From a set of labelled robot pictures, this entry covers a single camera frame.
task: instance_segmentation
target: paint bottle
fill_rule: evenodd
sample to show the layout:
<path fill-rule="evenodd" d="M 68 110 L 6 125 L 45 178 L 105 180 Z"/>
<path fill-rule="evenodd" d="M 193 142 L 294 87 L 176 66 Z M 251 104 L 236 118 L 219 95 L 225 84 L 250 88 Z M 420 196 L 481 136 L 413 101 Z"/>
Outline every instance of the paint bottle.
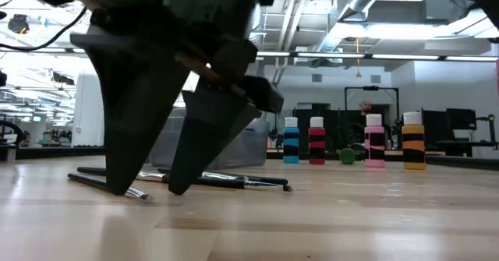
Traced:
<path fill-rule="evenodd" d="M 310 118 L 309 163 L 326 164 L 326 130 L 322 117 Z"/>
<path fill-rule="evenodd" d="M 299 129 L 298 118 L 286 117 L 284 128 L 284 156 L 285 164 L 298 164 L 299 162 Z"/>
<path fill-rule="evenodd" d="M 366 147 L 366 167 L 384 167 L 384 127 L 380 114 L 369 114 L 366 117 L 367 127 L 364 129 L 364 146 Z"/>
<path fill-rule="evenodd" d="M 417 171 L 426 170 L 424 126 L 421 112 L 404 113 L 402 152 L 404 153 L 404 169 Z"/>

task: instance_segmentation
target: blue paint bottle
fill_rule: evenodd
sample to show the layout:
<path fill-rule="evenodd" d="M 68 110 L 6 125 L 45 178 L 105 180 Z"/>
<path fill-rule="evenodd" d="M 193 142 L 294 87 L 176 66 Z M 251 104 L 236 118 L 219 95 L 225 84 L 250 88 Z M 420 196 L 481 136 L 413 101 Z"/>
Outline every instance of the blue paint bottle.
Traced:
<path fill-rule="evenodd" d="M 299 129 L 296 117 L 285 119 L 283 160 L 285 164 L 298 164 L 299 162 Z"/>

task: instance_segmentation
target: green object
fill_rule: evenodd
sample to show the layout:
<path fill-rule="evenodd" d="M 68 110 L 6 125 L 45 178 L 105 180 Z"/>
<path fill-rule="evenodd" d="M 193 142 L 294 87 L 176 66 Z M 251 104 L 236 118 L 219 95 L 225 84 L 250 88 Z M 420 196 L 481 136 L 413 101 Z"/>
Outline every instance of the green object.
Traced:
<path fill-rule="evenodd" d="M 343 164 L 353 164 L 356 161 L 356 152 L 350 148 L 343 149 L 340 152 L 340 161 Z"/>

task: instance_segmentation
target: red paint bottle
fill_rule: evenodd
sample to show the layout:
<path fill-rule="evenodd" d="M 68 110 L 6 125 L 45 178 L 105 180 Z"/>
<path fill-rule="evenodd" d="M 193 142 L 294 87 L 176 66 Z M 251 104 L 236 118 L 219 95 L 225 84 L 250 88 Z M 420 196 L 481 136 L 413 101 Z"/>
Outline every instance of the red paint bottle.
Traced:
<path fill-rule="evenodd" d="M 309 163 L 326 164 L 326 130 L 322 117 L 310 118 Z"/>

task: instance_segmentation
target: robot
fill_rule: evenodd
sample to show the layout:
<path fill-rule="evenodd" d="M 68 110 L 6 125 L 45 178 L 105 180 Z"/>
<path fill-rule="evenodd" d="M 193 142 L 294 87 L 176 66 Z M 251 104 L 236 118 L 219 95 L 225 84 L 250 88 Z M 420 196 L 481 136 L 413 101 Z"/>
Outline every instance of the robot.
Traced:
<path fill-rule="evenodd" d="M 253 10 L 274 0 L 80 1 L 93 11 L 90 29 L 71 41 L 101 81 L 109 192 L 131 186 L 191 69 L 200 81 L 182 93 L 187 115 L 168 187 L 177 195 L 261 111 L 281 111 L 265 78 L 244 75 L 257 56 L 247 40 Z"/>

